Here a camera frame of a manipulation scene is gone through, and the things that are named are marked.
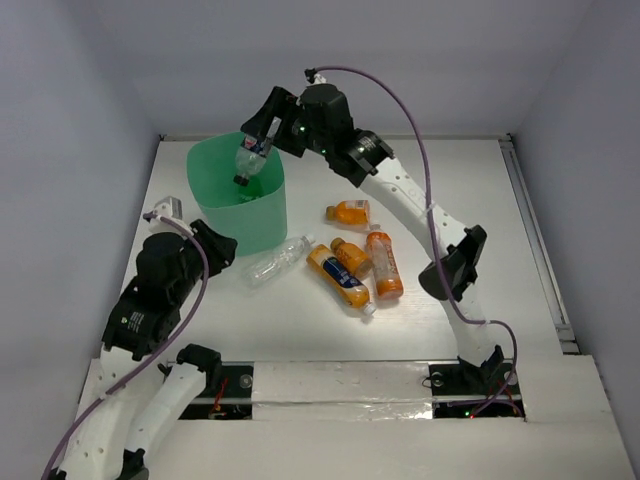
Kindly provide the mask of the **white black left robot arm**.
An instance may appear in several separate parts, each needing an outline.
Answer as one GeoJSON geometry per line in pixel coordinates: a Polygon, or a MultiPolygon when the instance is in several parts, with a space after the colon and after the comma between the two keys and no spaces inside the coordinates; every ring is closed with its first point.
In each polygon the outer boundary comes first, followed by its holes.
{"type": "Polygon", "coordinates": [[[135,274],[109,314],[86,378],[85,403],[63,434],[45,479],[147,479],[149,460],[185,408],[221,383],[219,352],[193,343],[165,352],[189,325],[208,280],[229,267],[237,242],[205,222],[148,213],[135,274]]]}

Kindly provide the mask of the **clear bottle dark blue label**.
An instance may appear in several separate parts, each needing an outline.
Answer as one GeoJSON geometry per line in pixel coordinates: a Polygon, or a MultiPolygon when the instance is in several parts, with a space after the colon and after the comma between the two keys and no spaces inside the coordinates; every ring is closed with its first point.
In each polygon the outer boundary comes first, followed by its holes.
{"type": "Polygon", "coordinates": [[[259,140],[245,135],[236,152],[236,173],[233,181],[240,186],[247,186],[250,180],[263,169],[271,148],[271,138],[259,140]]]}

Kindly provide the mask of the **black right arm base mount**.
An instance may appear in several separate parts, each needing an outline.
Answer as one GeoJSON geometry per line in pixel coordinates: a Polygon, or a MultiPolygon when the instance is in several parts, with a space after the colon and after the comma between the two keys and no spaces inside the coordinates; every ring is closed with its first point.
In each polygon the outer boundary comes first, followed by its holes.
{"type": "Polygon", "coordinates": [[[525,407],[512,362],[500,366],[488,384],[463,377],[458,363],[430,364],[421,384],[431,392],[435,419],[525,418],[525,407]]]}

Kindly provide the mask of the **green plastic bottle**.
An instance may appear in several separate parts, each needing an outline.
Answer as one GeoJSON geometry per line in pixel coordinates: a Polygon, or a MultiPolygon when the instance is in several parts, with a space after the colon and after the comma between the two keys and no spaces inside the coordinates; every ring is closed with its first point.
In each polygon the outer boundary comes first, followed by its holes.
{"type": "Polygon", "coordinates": [[[237,187],[237,199],[239,203],[255,201],[263,195],[263,187],[259,182],[249,182],[247,185],[238,185],[237,187]]]}

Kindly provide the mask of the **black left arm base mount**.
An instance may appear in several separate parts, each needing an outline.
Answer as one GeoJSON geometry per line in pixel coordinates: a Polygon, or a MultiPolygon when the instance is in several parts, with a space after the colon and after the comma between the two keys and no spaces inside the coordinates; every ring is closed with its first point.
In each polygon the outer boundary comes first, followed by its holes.
{"type": "Polygon", "coordinates": [[[253,363],[224,363],[221,379],[191,401],[180,420],[251,420],[253,363]]]}

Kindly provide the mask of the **yellow blue milk tea bottle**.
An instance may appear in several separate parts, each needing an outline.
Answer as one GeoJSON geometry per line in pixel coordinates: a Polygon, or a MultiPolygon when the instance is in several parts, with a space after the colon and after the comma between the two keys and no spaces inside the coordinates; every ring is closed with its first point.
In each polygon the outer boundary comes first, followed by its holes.
{"type": "Polygon", "coordinates": [[[342,265],[324,244],[315,247],[307,256],[307,264],[329,284],[350,308],[370,317],[376,311],[369,289],[342,265]]]}

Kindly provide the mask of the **clear plastic water bottle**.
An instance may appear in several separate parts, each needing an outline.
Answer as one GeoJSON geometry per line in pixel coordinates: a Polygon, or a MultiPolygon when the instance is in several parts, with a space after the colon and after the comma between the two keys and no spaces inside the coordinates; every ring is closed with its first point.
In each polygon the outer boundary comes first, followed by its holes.
{"type": "Polygon", "coordinates": [[[250,289],[258,289],[278,278],[304,258],[314,244],[315,237],[311,234],[286,239],[244,270],[242,279],[245,285],[250,289]]]}

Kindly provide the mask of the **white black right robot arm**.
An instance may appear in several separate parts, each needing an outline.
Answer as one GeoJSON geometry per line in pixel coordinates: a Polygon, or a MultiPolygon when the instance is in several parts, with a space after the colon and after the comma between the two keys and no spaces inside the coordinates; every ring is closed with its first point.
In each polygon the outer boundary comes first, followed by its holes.
{"type": "Polygon", "coordinates": [[[276,147],[296,157],[307,151],[321,155],[333,172],[388,209],[431,261],[419,283],[441,302],[449,319],[462,384],[470,394],[481,395],[504,381],[504,354],[491,336],[491,322],[475,287],[486,231],[479,225],[467,227],[446,213],[380,136],[355,127],[341,91],[331,84],[315,84],[296,96],[275,87],[240,130],[244,148],[255,154],[276,147]]]}

